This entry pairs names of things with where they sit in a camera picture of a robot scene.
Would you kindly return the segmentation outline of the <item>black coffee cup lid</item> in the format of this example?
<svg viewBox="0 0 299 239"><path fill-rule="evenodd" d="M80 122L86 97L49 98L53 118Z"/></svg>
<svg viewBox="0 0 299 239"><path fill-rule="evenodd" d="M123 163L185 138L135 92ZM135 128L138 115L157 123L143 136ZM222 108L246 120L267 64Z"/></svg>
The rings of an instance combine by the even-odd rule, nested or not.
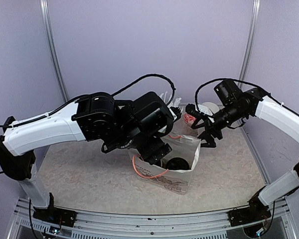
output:
<svg viewBox="0 0 299 239"><path fill-rule="evenodd" d="M166 163L166 169L169 170L189 170L190 166L189 163L180 157L175 157L170 159L167 163Z"/></svg>

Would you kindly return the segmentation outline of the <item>white paper takeout bag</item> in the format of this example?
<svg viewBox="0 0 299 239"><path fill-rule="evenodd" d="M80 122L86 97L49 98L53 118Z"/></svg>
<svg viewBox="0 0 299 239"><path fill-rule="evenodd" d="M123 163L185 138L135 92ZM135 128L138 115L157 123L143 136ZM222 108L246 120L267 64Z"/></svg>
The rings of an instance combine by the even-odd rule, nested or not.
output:
<svg viewBox="0 0 299 239"><path fill-rule="evenodd" d="M130 149L128 153L133 169L139 180L184 195L199 161L201 140L172 133L163 141L171 146L172 151L160 160L159 165L150 165L135 149Z"/></svg>

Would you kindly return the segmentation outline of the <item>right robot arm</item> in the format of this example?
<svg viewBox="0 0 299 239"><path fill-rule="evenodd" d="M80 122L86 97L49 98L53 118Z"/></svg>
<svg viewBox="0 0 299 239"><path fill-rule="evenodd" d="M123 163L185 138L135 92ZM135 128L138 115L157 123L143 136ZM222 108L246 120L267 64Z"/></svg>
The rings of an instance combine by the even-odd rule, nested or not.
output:
<svg viewBox="0 0 299 239"><path fill-rule="evenodd" d="M220 99L223 108L210 115L204 113L198 106L199 91L217 82L214 91ZM199 135L199 139L204 142L201 147L215 148L215 139L221 140L222 129L231 128L232 123L240 120L247 120L249 117L256 117L273 125L295 142L299 144L299 114L284 106L262 87L248 83L252 88L243 92L238 83L240 80L231 78L218 78L208 81L198 87L194 95L194 104L185 107L187 114L195 117L192 129L204 128ZM260 217L266 206L275 200L293 193L299 188L299 161L298 163L275 180L259 190L250 200L245 209L245 217L250 221L255 221Z"/></svg>

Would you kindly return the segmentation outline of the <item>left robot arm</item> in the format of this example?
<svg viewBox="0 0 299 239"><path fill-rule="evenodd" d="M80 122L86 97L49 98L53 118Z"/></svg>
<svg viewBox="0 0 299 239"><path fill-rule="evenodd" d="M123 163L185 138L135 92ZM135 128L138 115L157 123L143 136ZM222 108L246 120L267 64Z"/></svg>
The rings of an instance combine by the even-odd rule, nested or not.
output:
<svg viewBox="0 0 299 239"><path fill-rule="evenodd" d="M101 151L136 149L150 164L171 152L162 138L180 117L150 91L136 100L118 100L116 93L96 92L74 97L57 109L26 119L6 119L0 125L0 166L2 173L18 181L37 212L53 222L60 216L37 176L34 151L64 142L101 140Z"/></svg>

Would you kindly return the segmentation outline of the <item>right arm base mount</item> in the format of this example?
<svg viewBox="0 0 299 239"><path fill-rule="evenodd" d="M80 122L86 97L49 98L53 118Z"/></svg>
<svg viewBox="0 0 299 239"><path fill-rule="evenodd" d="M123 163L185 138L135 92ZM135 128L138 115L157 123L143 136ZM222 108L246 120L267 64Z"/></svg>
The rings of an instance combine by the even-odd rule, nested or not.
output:
<svg viewBox="0 0 299 239"><path fill-rule="evenodd" d="M259 193L260 191L251 197L247 207L232 209L227 213L232 227L257 222L272 216L269 206L264 205L258 198Z"/></svg>

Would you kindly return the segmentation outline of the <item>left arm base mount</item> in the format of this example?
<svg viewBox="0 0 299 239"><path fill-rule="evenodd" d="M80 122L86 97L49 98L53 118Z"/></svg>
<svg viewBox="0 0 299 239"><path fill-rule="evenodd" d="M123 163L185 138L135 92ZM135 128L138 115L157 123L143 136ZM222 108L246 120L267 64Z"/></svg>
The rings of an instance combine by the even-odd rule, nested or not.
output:
<svg viewBox="0 0 299 239"><path fill-rule="evenodd" d="M59 226L74 227L77 212L68 209L62 209L54 206L54 196L49 193L49 204L46 209L34 208L33 216L45 222L58 224Z"/></svg>

